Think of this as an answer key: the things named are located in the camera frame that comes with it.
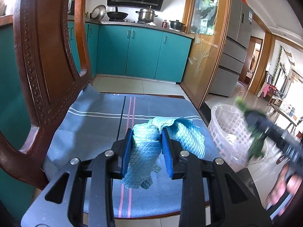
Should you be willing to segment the person's right hand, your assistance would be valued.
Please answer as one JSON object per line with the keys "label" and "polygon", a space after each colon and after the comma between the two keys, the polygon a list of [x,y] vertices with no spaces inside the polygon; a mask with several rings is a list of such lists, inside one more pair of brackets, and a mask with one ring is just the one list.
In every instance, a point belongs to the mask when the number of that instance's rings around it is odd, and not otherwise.
{"label": "person's right hand", "polygon": [[267,205],[275,205],[286,191],[292,194],[293,196],[298,191],[302,183],[302,178],[294,174],[287,181],[286,174],[288,170],[289,170],[289,165],[285,164],[281,172],[279,173],[278,179],[274,187],[272,188],[269,195],[267,196],[266,199]]}

